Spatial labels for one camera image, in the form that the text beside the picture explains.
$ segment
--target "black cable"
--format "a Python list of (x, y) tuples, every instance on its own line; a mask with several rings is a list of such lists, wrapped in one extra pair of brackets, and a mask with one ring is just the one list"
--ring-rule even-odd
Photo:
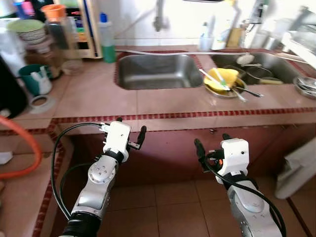
[(53, 149), (53, 155), (52, 155), (52, 159), (51, 159), (51, 174), (50, 174), (50, 180), (51, 180), (51, 187), (53, 190), (53, 194), (54, 197), (56, 199), (57, 205), (59, 206), (59, 208), (61, 209), (61, 211), (64, 213), (65, 217), (67, 218), (67, 220), (69, 220), (70, 215), (68, 214), (68, 211), (63, 207), (63, 205), (61, 204), (61, 200), (60, 197), (57, 194), (57, 190), (56, 190), (56, 184), (55, 184), (55, 176), (54, 176), (54, 171), (55, 171), (55, 156), (56, 156), (56, 151), (57, 151), (57, 147), (58, 147), (58, 143), (60, 141), (60, 139), (62, 138), (62, 136), (65, 135), (65, 133), (69, 132), (72, 129), (75, 129), (77, 127), (81, 127), (81, 126), (86, 126), (86, 125), (92, 125), (92, 126), (97, 126), (97, 127), (101, 127), (100, 124), (98, 123), (94, 123), (94, 122), (85, 122), (85, 123), (79, 123), (76, 125), (73, 125), (67, 129), (65, 129), (64, 131), (62, 131), (61, 134), (58, 135), (55, 145), (54, 145), (54, 149)]
[(63, 175), (63, 178), (61, 179), (60, 181), (60, 186), (59, 186), (59, 196), (60, 196), (60, 201), (61, 201), (61, 204), (62, 206), (64, 207), (64, 209), (67, 211), (67, 213), (70, 215), (70, 212), (68, 211), (65, 203), (64, 203), (64, 196), (63, 196), (63, 189), (64, 189), (64, 184), (65, 184), (65, 181), (66, 181), (66, 178), (67, 178), (67, 175), (72, 172), (73, 170), (79, 168), (79, 167), (82, 167), (82, 166), (91, 166), (93, 163), (83, 163), (83, 164), (77, 164), (73, 167), (71, 167), (70, 169), (68, 169), (65, 174)]
[(269, 205), (270, 205), (270, 208), (274, 211), (274, 213), (276, 214), (277, 218), (278, 218), (278, 221), (279, 221), (279, 225), (276, 223), (276, 225), (279, 227), (279, 230), (282, 234), (283, 237), (286, 237), (286, 227), (285, 227), (285, 222), (283, 220), (283, 217), (281, 215), (281, 213), (279, 212), (279, 210), (277, 209), (277, 207), (266, 197), (264, 196), (262, 193), (252, 189), (252, 188), (249, 188), (247, 186), (244, 186), (244, 185), (241, 185), (241, 184), (238, 184), (234, 181), (231, 181), (227, 178), (225, 178), (224, 176), (220, 175), (219, 173), (217, 173), (212, 167), (211, 165), (208, 163), (208, 162), (204, 162), (205, 166), (215, 175), (217, 176), (218, 178), (220, 178), (221, 180), (225, 181), (226, 183), (230, 184), (230, 185), (233, 185), (237, 188), (240, 188), (240, 189), (243, 189), (243, 190), (246, 190), (252, 194), (255, 194), (257, 195), (258, 197), (262, 198), (264, 201), (266, 201)]

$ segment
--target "dish soap bottle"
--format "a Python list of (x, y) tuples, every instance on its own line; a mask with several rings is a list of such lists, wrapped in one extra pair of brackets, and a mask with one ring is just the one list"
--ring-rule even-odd
[(100, 41), (102, 46), (103, 61), (106, 63), (113, 63), (116, 60), (114, 39), (112, 31), (112, 22), (108, 21), (105, 13), (100, 13)]
[(237, 9), (234, 7), (235, 0), (225, 0), (218, 3), (219, 9), (214, 14), (214, 41), (213, 50), (223, 49), (226, 46), (230, 31), (237, 16)]

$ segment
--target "kitchen counter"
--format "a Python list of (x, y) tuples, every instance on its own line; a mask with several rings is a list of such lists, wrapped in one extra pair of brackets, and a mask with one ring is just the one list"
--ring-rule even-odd
[[(128, 49), (196, 51), (192, 45)], [(209, 55), (196, 55), (196, 59), (206, 71), (215, 66)], [(86, 60), (83, 73), (61, 76), (53, 82), (49, 95), (56, 104), (52, 109), (37, 115), (25, 112), (14, 120), (27, 129), (43, 129), (52, 120), (69, 124), (84, 120), (110, 121), (122, 116), (133, 131), (139, 131), (142, 125), (147, 125), (148, 130), (178, 130), (316, 122), (315, 100), (300, 95), (292, 84), (250, 85), (249, 89), (265, 96), (256, 98), (243, 93), (248, 99), (243, 103), (237, 98), (217, 98), (203, 86), (125, 90), (115, 84), (115, 73), (116, 64)]]

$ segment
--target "wall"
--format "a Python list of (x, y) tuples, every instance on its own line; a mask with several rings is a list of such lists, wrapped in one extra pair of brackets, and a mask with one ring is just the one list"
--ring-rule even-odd
[[(163, 1), (164, 29), (156, 32), (153, 22), (157, 0), (98, 0), (101, 11), (108, 14), (114, 24), (116, 45), (178, 45), (198, 44), (203, 22), (210, 22), (218, 3), (183, 0)], [(240, 15), (246, 19), (255, 0), (237, 0)], [(273, 30), (275, 19), (293, 18), (299, 6), (316, 9), (315, 0), (269, 0), (264, 29)]]

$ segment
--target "yellow plate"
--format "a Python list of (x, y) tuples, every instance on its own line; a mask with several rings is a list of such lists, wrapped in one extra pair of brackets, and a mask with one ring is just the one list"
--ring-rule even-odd
[[(225, 80), (227, 86), (229, 88), (232, 87), (238, 78), (239, 72), (234, 69), (225, 68), (218, 68), (217, 70), (219, 74), (222, 76), (222, 78)], [(220, 79), (217, 77), (214, 69), (209, 70), (208, 74), (220, 82)], [(217, 84), (216, 82), (212, 81), (206, 76), (204, 77), (204, 84), (208, 85), (209, 87), (215, 90), (223, 90), (223, 87), (221, 85)]]

